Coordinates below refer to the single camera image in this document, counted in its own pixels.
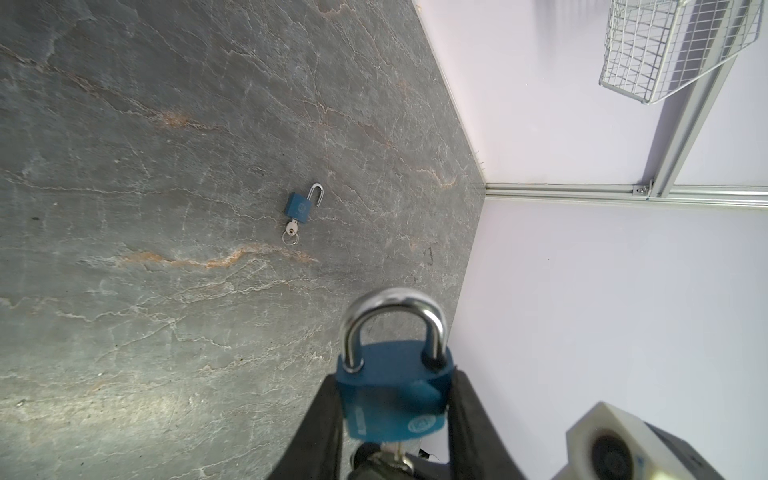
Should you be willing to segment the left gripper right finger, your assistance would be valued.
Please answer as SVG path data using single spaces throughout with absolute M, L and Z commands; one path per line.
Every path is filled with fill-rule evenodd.
M 486 413 L 467 374 L 455 369 L 448 400 L 452 479 L 525 479 Z

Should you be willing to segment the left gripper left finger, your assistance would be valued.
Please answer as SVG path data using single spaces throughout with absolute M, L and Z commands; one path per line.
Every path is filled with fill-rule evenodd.
M 269 480 L 340 478 L 343 414 L 334 375 L 327 375 Z

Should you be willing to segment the blue padlock smaller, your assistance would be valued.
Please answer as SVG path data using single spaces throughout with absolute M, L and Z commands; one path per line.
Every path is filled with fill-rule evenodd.
M 364 325 L 392 312 L 422 320 L 425 338 L 364 344 Z M 445 426 L 455 364 L 443 311 L 432 298 L 405 287 L 369 292 L 344 313 L 340 341 L 335 378 L 350 437 L 396 443 Z

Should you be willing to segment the blue padlock larger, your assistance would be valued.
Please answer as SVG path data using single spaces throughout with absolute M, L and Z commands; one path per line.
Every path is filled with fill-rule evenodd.
M 312 206 L 319 207 L 324 198 L 324 187 L 321 183 L 314 183 L 307 195 L 292 192 L 284 209 L 284 214 L 298 223 L 306 223 Z

